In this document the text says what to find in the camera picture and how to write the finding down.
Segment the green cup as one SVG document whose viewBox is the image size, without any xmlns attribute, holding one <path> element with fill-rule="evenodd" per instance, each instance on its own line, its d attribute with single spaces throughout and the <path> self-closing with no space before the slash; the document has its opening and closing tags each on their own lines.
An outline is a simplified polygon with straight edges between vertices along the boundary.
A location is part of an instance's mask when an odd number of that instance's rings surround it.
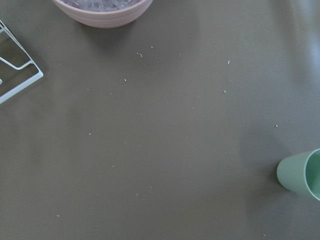
<svg viewBox="0 0 320 240">
<path fill-rule="evenodd" d="M 284 158 L 277 166 L 279 183 L 294 193 L 320 199 L 320 150 Z"/>
</svg>

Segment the pink bowl with ice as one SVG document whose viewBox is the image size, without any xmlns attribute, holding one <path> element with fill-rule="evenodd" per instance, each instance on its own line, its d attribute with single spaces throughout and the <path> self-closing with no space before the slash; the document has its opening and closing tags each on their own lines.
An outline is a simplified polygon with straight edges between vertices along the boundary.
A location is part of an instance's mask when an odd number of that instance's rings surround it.
<svg viewBox="0 0 320 240">
<path fill-rule="evenodd" d="M 128 8 L 95 12 L 78 9 L 60 0 L 52 1 L 60 10 L 73 20 L 94 28 L 110 29 L 127 25 L 138 19 L 152 4 L 152 0 L 141 0 Z"/>
</svg>

